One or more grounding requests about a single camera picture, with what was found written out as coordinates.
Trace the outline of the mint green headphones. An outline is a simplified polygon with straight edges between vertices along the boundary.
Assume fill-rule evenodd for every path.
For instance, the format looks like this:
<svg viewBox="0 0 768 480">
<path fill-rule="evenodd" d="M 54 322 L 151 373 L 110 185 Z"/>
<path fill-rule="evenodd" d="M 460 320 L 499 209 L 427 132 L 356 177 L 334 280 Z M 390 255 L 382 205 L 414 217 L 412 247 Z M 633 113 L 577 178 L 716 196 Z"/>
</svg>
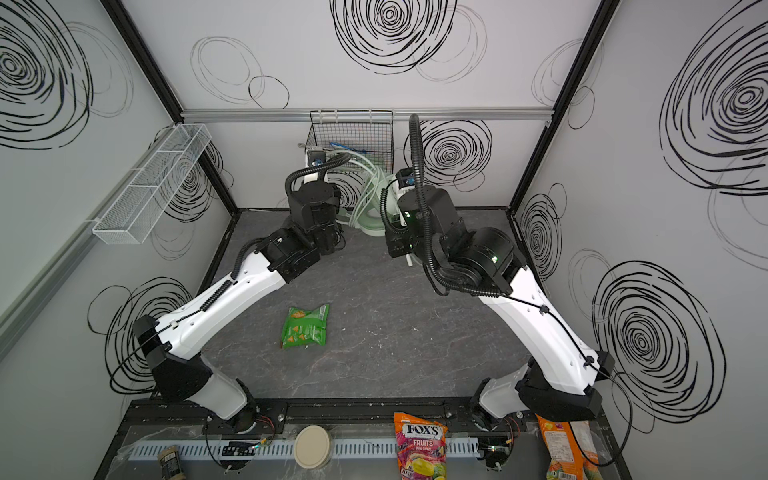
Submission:
<svg viewBox="0 0 768 480">
<path fill-rule="evenodd" d="M 381 238 L 385 226 L 380 215 L 382 191 L 394 178 L 382 167 L 375 165 L 365 155 L 354 152 L 332 151 L 334 158 L 342 154 L 350 156 L 347 163 L 330 172 L 330 179 L 339 184 L 342 206 L 337 221 L 362 233 Z"/>
</svg>

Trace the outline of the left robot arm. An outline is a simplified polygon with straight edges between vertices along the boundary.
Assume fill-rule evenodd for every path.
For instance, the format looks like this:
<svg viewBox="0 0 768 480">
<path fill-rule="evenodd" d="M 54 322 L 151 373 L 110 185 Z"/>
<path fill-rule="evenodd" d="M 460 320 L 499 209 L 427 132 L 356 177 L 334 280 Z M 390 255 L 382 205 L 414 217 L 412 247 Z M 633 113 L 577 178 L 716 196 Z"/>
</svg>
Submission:
<svg viewBox="0 0 768 480">
<path fill-rule="evenodd" d="M 325 176 L 351 158 L 349 151 L 328 151 L 323 159 L 290 173 L 284 184 L 290 214 L 282 226 L 244 244 L 231 272 L 190 302 L 158 318 L 136 319 L 132 345 L 110 374 L 126 372 L 128 363 L 139 357 L 164 401 L 192 402 L 238 434 L 262 422 L 247 387 L 212 366 L 202 349 L 245 310 L 341 249 L 341 192 Z"/>
</svg>

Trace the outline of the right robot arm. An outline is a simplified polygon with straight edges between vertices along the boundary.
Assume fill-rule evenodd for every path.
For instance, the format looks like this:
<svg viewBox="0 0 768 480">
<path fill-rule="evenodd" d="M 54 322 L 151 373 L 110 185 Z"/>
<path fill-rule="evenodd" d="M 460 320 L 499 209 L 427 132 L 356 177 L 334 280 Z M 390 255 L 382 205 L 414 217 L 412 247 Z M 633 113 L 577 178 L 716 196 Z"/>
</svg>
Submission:
<svg viewBox="0 0 768 480">
<path fill-rule="evenodd" d="M 399 223 L 380 199 L 385 239 L 393 258 L 413 255 L 440 296 L 468 294 L 488 306 L 530 354 L 514 372 L 487 378 L 470 401 L 475 424 L 490 429 L 509 415 L 530 411 L 546 420 L 592 421 L 602 410 L 596 382 L 616 380 L 615 361 L 589 347 L 543 292 L 518 240 L 494 227 L 470 230 L 449 193 L 426 180 L 426 153 L 418 115 L 409 118 L 411 162 L 395 181 Z"/>
</svg>

